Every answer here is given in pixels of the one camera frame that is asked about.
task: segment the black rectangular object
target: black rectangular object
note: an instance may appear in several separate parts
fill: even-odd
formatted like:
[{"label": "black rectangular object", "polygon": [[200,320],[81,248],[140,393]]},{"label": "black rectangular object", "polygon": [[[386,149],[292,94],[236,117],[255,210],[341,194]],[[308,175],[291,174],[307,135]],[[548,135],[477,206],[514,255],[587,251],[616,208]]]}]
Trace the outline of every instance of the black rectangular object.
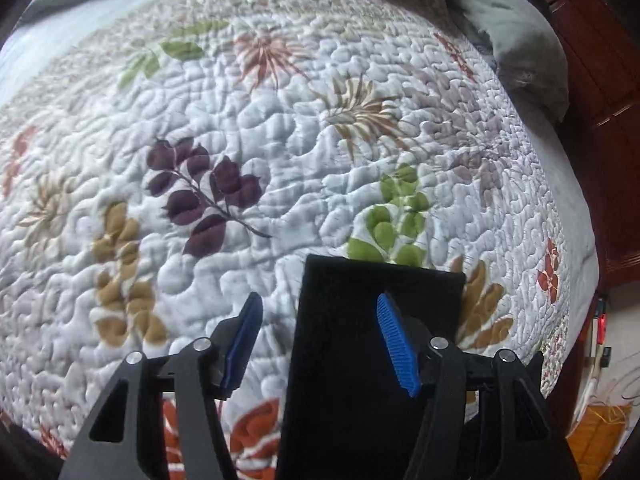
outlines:
[{"label": "black rectangular object", "polygon": [[401,480],[425,399],[396,378],[376,319],[404,315],[454,339],[464,274],[311,255],[305,264],[276,480]]}]

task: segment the silver screw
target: silver screw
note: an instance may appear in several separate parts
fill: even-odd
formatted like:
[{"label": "silver screw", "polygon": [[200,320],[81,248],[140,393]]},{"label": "silver screw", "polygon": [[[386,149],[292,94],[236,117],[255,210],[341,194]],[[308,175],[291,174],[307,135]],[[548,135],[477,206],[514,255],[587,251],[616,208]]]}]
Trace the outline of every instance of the silver screw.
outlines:
[{"label": "silver screw", "polygon": [[513,350],[509,350],[508,348],[503,348],[498,352],[498,357],[500,361],[505,363],[513,363],[516,360],[516,354],[514,354]]},{"label": "silver screw", "polygon": [[193,348],[198,352],[203,352],[210,346],[211,341],[209,341],[209,339],[206,337],[201,337],[200,339],[196,339],[196,341],[193,342]]},{"label": "silver screw", "polygon": [[130,365],[137,365],[140,361],[142,361],[142,352],[131,352],[127,358],[126,358],[127,363],[129,363]]},{"label": "silver screw", "polygon": [[447,341],[443,337],[434,337],[431,339],[431,346],[433,346],[436,350],[444,350],[447,346],[449,346],[449,341]]}]

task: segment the white bed sheet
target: white bed sheet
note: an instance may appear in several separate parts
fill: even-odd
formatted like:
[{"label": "white bed sheet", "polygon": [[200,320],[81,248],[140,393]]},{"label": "white bed sheet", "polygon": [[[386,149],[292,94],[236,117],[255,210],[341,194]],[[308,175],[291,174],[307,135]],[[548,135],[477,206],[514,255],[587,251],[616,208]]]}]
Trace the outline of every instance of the white bed sheet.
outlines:
[{"label": "white bed sheet", "polygon": [[[47,64],[75,44],[153,0],[91,0],[18,28],[0,51],[0,107]],[[588,206],[558,135],[544,111],[517,91],[511,98],[529,133],[551,188],[567,238],[572,305],[566,352],[572,348],[598,283],[598,260]]]}]

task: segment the bedspread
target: bedspread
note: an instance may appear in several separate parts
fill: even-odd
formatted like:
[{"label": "bedspread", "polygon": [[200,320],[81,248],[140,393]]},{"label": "bedspread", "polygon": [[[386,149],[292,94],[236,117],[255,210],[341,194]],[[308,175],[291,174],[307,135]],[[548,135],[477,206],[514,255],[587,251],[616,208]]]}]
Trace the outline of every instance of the bedspread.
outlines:
[{"label": "bedspread", "polygon": [[123,356],[179,351],[254,290],[263,326],[220,410],[239,470],[270,478],[310,253],[464,272],[456,343],[542,348],[543,391],[558,377],[556,206],[443,0],[158,0],[0,128],[0,402],[60,454]]}]

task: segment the wooden floor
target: wooden floor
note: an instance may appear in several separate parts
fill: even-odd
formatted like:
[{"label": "wooden floor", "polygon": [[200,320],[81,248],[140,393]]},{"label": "wooden floor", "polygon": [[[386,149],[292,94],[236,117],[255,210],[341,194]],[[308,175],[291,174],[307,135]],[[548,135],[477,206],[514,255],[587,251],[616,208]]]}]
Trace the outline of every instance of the wooden floor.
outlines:
[{"label": "wooden floor", "polygon": [[567,439],[582,480],[596,480],[625,431],[630,406],[589,406],[578,428]]}]

